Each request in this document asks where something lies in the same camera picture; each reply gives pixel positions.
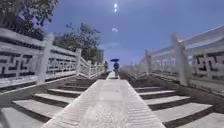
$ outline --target bridge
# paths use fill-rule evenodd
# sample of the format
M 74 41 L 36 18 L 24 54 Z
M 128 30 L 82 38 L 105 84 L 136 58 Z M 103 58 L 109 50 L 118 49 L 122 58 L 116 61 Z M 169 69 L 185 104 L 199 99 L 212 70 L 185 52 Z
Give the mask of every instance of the bridge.
M 0 128 L 223 128 L 223 35 L 173 34 L 114 79 L 53 34 L 0 28 Z

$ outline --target stone steps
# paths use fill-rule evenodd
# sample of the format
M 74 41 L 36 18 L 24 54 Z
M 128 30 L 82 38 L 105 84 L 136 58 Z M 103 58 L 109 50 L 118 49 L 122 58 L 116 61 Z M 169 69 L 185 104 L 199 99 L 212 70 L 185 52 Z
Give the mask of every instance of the stone steps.
M 46 90 L 47 93 L 33 94 L 29 99 L 13 101 L 10 107 L 1 109 L 0 116 L 4 117 L 4 120 L 0 117 L 0 123 L 8 125 L 4 128 L 40 128 L 93 83 L 93 80 L 81 81 L 87 81 L 85 86 L 63 85 L 58 89 Z
M 212 105 L 188 103 L 154 112 L 166 127 L 175 128 L 211 113 Z
M 59 107 L 65 107 L 70 102 L 72 102 L 75 98 L 69 98 L 64 96 L 57 96 L 57 95 L 51 95 L 51 94 L 34 94 L 32 95 L 32 98 L 51 105 L 59 106 Z
M 26 113 L 27 115 L 46 122 L 51 119 L 56 113 L 60 112 L 63 108 L 38 102 L 35 100 L 18 100 L 13 101 L 14 108 Z
M 149 99 L 145 100 L 145 102 L 152 110 L 159 110 L 190 103 L 191 97 L 170 96 L 164 98 Z
M 40 128 L 44 123 L 14 108 L 1 109 L 6 128 Z
M 87 87 L 79 87 L 79 86 L 59 86 L 58 89 L 73 90 L 73 91 L 85 91 L 88 88 Z
M 178 96 L 176 93 L 175 95 L 168 96 L 166 93 L 172 93 L 172 91 L 148 91 L 141 92 L 139 95 L 154 110 L 155 114 L 167 128 L 185 126 L 213 112 L 212 105 L 193 103 L 191 97 Z
M 135 91 L 136 92 L 148 92 L 148 91 L 162 91 L 164 90 L 163 88 L 161 87 L 145 87 L 145 88 L 135 88 Z
M 52 95 L 65 96 L 71 98 L 76 98 L 82 93 L 80 91 L 69 91 L 63 89 L 48 89 L 47 92 Z
M 178 128 L 224 128 L 224 114 L 211 113 Z
M 146 97 L 146 92 L 157 92 L 148 88 L 160 87 L 156 81 L 147 80 L 132 82 L 132 86 L 167 128 L 224 128 L 224 114 L 216 113 L 212 105 L 194 103 L 196 99 L 178 96 L 178 93 L 174 96 L 164 96 L 162 93 L 161 97 Z
M 162 98 L 168 96 L 175 96 L 177 95 L 173 90 L 164 90 L 164 91 L 152 91 L 152 92 L 142 92 L 139 93 L 142 99 L 154 99 L 154 98 Z

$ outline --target stone railing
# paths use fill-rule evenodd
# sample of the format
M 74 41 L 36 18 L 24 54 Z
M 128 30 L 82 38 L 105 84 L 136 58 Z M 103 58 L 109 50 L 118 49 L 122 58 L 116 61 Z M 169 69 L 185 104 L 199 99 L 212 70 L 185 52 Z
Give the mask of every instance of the stone railing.
M 43 41 L 0 28 L 0 88 L 70 75 L 94 78 L 104 72 L 81 57 L 81 49 L 68 51 L 52 45 L 54 35 Z
M 146 51 L 134 74 L 136 78 L 150 73 L 163 75 L 182 85 L 192 79 L 224 82 L 223 37 L 224 26 L 185 40 L 173 34 L 173 45 L 152 53 Z

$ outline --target green foliage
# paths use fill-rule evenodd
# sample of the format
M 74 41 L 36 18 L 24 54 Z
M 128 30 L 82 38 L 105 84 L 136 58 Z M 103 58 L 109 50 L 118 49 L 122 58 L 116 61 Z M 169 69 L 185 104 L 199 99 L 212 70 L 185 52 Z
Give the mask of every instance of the green foliage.
M 0 0 L 0 13 L 21 16 L 29 30 L 34 24 L 43 27 L 45 22 L 51 22 L 57 3 L 58 0 Z
M 100 44 L 100 32 L 83 23 L 81 23 L 80 28 L 77 31 L 72 27 L 72 23 L 67 24 L 66 28 L 71 30 L 71 32 L 67 32 L 63 35 L 62 47 L 73 51 L 76 48 L 81 48 L 82 57 L 85 60 L 96 62 L 96 54 Z

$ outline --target walkway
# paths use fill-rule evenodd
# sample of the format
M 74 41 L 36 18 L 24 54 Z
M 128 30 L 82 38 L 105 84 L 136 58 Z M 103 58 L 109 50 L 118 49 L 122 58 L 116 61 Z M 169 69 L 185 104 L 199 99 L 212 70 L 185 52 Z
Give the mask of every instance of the walkway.
M 98 80 L 42 128 L 165 128 L 126 80 Z

